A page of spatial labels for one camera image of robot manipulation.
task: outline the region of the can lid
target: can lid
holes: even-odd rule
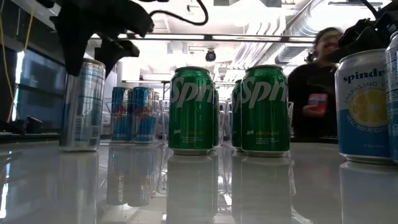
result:
[[[84,62],[87,62],[87,63],[94,63],[94,64],[96,64],[96,65],[103,66],[103,67],[105,68],[105,64],[104,64],[104,63],[102,63],[102,62],[100,62],[100,61],[97,61],[97,60],[94,60],[94,59],[91,59],[91,58],[83,58],[83,63],[84,63]]]
[[[364,51],[362,51],[362,52],[357,52],[357,53],[353,53],[353,54],[351,54],[351,55],[349,55],[349,56],[345,56],[345,57],[343,57],[338,63],[341,63],[341,62],[343,62],[344,60],[347,60],[347,59],[349,59],[349,58],[351,58],[351,57],[359,56],[359,55],[362,55],[362,54],[370,54],[370,53],[375,53],[375,52],[382,52],[382,53],[384,53],[385,51],[386,51],[386,49],[364,50]]]
[[[390,40],[392,40],[397,34],[398,34],[398,30],[391,34]]]
[[[153,88],[143,87],[143,86],[136,86],[136,87],[133,88],[133,90],[136,90],[136,89],[144,89],[144,90],[152,90],[152,91],[154,91]]]
[[[210,73],[209,70],[207,70],[207,69],[205,69],[205,68],[201,68],[201,67],[196,67],[196,66],[186,66],[186,67],[177,68],[177,69],[175,70],[175,72],[178,72],[178,71],[180,71],[180,70],[185,70],[185,69],[204,70],[204,71]]]
[[[248,68],[248,69],[246,69],[246,71],[250,71],[255,68],[279,68],[279,69],[283,70],[282,67],[279,65],[258,65],[258,66]]]

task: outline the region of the black cable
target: black cable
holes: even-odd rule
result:
[[[209,21],[209,13],[208,13],[208,11],[207,11],[207,9],[206,9],[206,6],[202,3],[201,0],[197,0],[197,2],[199,3],[201,9],[202,9],[203,12],[205,13],[205,20],[204,20],[203,22],[193,22],[193,21],[190,21],[190,20],[188,20],[188,19],[185,19],[185,18],[183,18],[183,17],[181,17],[181,16],[179,16],[179,15],[176,15],[176,14],[174,14],[174,13],[172,13],[172,12],[163,11],[163,10],[155,10],[155,11],[152,11],[152,12],[149,13],[149,15],[152,17],[154,14],[163,13],[163,14],[166,14],[166,15],[168,15],[168,16],[172,16],[172,17],[174,17],[174,18],[176,18],[176,19],[179,19],[179,20],[181,20],[181,21],[187,22],[187,23],[192,24],[192,25],[195,25],[195,26],[203,26],[203,25],[205,25],[205,24]]]
[[[376,19],[380,18],[379,13],[376,11],[375,8],[367,1],[367,0],[360,0],[368,9],[372,12]]]

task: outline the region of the window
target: window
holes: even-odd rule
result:
[[[65,67],[31,50],[17,54],[15,72],[17,110],[12,119],[31,116],[43,121],[44,131],[61,128]]]
[[[65,89],[65,74],[64,66],[27,50],[19,83],[62,95]]]

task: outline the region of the person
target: person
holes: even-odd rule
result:
[[[338,48],[342,32],[334,27],[321,30],[315,37],[314,62],[297,67],[288,77],[289,101],[293,104],[294,136],[318,138],[336,136],[336,67],[326,56]],[[309,105],[311,94],[327,95],[325,111]]]

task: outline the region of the sparkling water can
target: sparkling water can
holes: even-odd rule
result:
[[[389,163],[384,50],[340,60],[335,74],[338,144],[350,161]]]

